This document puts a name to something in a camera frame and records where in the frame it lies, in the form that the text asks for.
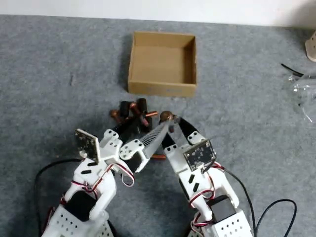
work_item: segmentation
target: white plastic bracket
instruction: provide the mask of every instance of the white plastic bracket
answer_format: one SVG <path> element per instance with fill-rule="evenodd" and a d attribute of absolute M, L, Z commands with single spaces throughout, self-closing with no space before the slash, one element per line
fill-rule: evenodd
<path fill-rule="evenodd" d="M 202 227 L 204 237 L 252 237 L 249 223 L 244 212 L 237 213 L 214 224 Z"/>
<path fill-rule="evenodd" d="M 199 132 L 195 131 L 193 133 L 191 133 L 189 136 L 188 136 L 188 141 L 191 143 L 191 144 L 196 144 L 196 143 L 199 143 L 201 141 L 205 140 L 205 137 L 203 137 Z"/>
<path fill-rule="evenodd" d="M 172 145 L 165 148 L 164 153 L 167 156 L 171 167 L 176 174 L 189 169 L 188 163 L 186 162 L 182 154 L 182 147 L 179 149 L 177 145 Z"/>
<path fill-rule="evenodd" d="M 150 158 L 147 158 L 145 156 L 143 152 L 144 148 L 145 148 L 144 144 L 140 140 L 135 139 L 125 144 L 123 147 L 121 147 L 121 149 L 119 150 L 119 157 L 122 160 L 129 160 L 129 159 L 132 159 L 133 155 L 135 155 L 136 152 L 138 152 L 142 159 L 141 164 L 135 171 L 135 173 L 138 173 L 145 167 L 145 165 L 150 160 Z"/>

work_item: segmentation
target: open cardboard box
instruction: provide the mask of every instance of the open cardboard box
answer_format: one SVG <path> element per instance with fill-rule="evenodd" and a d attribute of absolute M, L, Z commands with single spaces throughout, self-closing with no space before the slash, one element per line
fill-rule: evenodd
<path fill-rule="evenodd" d="M 162 96 L 194 96 L 197 86 L 194 35 L 135 32 L 128 91 Z"/>

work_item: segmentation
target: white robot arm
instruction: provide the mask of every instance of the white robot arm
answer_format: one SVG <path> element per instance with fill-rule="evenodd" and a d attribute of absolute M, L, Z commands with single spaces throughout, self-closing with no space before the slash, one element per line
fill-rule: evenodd
<path fill-rule="evenodd" d="M 238 209 L 239 199 L 215 161 L 211 142 L 186 120 L 170 113 L 163 112 L 160 117 L 176 120 L 188 143 L 179 147 L 167 134 L 162 146 L 189 204 L 198 209 L 188 236 L 252 237 L 245 214 Z"/>
<path fill-rule="evenodd" d="M 106 130 L 100 143 L 97 137 L 76 130 L 83 161 L 42 237 L 114 237 L 105 211 L 117 191 L 112 172 L 121 172 L 123 183 L 131 187 L 133 172 L 143 169 L 162 143 L 170 123 L 162 123 L 142 139 L 123 146 L 138 121 L 138 118 L 130 119 L 113 130 Z M 132 181 L 130 184 L 124 180 L 126 176 Z"/>

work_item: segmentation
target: black cable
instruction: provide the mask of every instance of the black cable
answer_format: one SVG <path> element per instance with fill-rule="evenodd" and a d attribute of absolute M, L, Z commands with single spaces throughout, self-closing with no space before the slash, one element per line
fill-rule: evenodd
<path fill-rule="evenodd" d="M 39 205 L 39 179 L 41 174 L 46 171 L 47 169 L 58 165 L 58 164 L 63 164 L 63 163 L 68 163 L 68 162 L 81 162 L 81 159 L 63 159 L 63 160 L 59 160 L 59 161 L 55 161 L 50 163 L 49 165 L 45 166 L 44 168 L 42 168 L 36 175 L 35 177 L 35 182 L 34 182 L 34 207 L 35 207 L 35 213 L 36 213 L 36 219 L 38 222 L 38 231 L 39 231 L 39 237 L 41 236 L 42 233 L 42 229 L 41 229 L 41 219 L 40 219 L 40 205 Z"/>
<path fill-rule="evenodd" d="M 286 69 L 288 69 L 288 70 L 294 72 L 294 73 L 295 73 L 298 77 L 300 77 L 300 78 L 301 78 L 302 76 L 304 76 L 303 73 L 299 73 L 298 71 L 296 71 L 296 70 L 294 70 L 294 69 L 291 69 L 290 67 L 286 66 L 286 65 L 283 64 L 283 63 L 281 63 L 281 66 L 283 66 L 284 68 L 286 68 Z"/>
<path fill-rule="evenodd" d="M 263 212 L 263 214 L 261 215 L 261 217 L 260 217 L 260 219 L 259 219 L 259 221 L 258 221 L 257 227 L 256 227 L 256 229 L 255 229 L 255 231 L 254 231 L 254 232 L 256 233 L 255 236 L 258 235 L 259 226 L 260 226 L 260 224 L 261 224 L 262 219 L 263 219 L 264 216 L 266 215 L 266 213 L 269 211 L 269 209 L 270 209 L 271 207 L 273 207 L 275 204 L 277 204 L 277 203 L 279 203 L 279 202 L 291 202 L 291 203 L 294 205 L 294 213 L 293 213 L 293 216 L 292 216 L 292 220 L 291 220 L 290 225 L 289 225 L 288 228 L 287 228 L 287 231 L 286 231 L 284 237 L 287 237 L 287 236 L 288 236 L 288 234 L 290 233 L 290 230 L 291 230 L 291 228 L 292 228 L 292 226 L 293 226 L 293 223 L 294 223 L 294 220 L 295 220 L 295 217 L 296 217 L 296 213 L 297 213 L 297 205 L 296 205 L 295 201 L 293 201 L 293 200 L 291 200 L 291 199 L 280 199 L 280 200 L 276 200 L 276 201 L 272 202 L 272 203 L 266 208 L 266 210 L 265 210 L 265 211 Z"/>
<path fill-rule="evenodd" d="M 275 204 L 279 203 L 279 202 L 290 202 L 292 204 L 294 204 L 294 213 L 293 213 L 293 216 L 292 216 L 292 220 L 291 220 L 291 223 L 290 225 L 288 226 L 287 230 L 286 230 L 286 233 L 284 235 L 284 237 L 287 237 L 288 234 L 290 233 L 291 229 L 292 229 L 292 226 L 293 226 L 293 223 L 294 223 L 294 220 L 295 220 L 295 217 L 296 217 L 296 213 L 297 213 L 297 205 L 295 203 L 295 201 L 291 200 L 291 199 L 280 199 L 280 200 L 276 200 L 274 201 L 273 203 L 271 203 L 266 209 L 265 211 L 263 212 L 263 214 L 261 215 L 259 221 L 258 221 L 258 224 L 256 225 L 256 221 L 255 221 L 255 214 L 254 214 L 254 209 L 253 209 L 253 205 L 252 205 L 252 202 L 250 200 L 250 197 L 249 197 L 249 194 L 248 194 L 248 191 L 245 187 L 245 185 L 243 184 L 243 182 L 238 179 L 237 176 L 235 176 L 233 173 L 231 173 L 229 170 L 227 170 L 226 168 L 222 167 L 222 169 L 224 171 L 226 171 L 227 173 L 229 173 L 233 178 L 235 178 L 239 183 L 240 185 L 242 186 L 245 194 L 246 194 L 246 197 L 247 197 L 247 200 L 248 200 L 248 203 L 249 203 L 249 206 L 250 206 L 250 211 L 251 211 L 251 217 L 252 217 L 252 226 L 253 226 L 253 236 L 254 237 L 257 237 L 258 236 L 258 229 L 259 229 L 259 226 L 261 224 L 261 221 L 263 220 L 263 218 L 265 217 L 266 213 L 270 210 L 271 207 L 273 207 Z"/>
<path fill-rule="evenodd" d="M 225 170 L 225 171 L 226 171 L 227 173 L 229 173 L 233 178 L 235 178 L 235 179 L 240 183 L 240 185 L 242 186 L 242 189 L 243 189 L 243 191 L 244 191 L 245 194 L 246 194 L 246 197 L 247 197 L 247 200 L 248 200 L 248 203 L 249 203 L 249 206 L 250 206 L 251 218 L 252 218 L 252 228 L 253 228 L 253 230 L 254 230 L 254 232 L 255 232 L 255 229 L 256 229 L 255 211 L 254 211 L 254 209 L 253 209 L 253 205 L 252 205 L 250 196 L 249 196 L 249 194 L 248 194 L 248 191 L 247 191 L 245 185 L 243 184 L 243 182 L 242 182 L 240 179 L 238 179 L 237 176 L 235 176 L 233 173 L 231 173 L 228 169 L 226 169 L 226 168 L 223 167 L 223 170 Z"/>

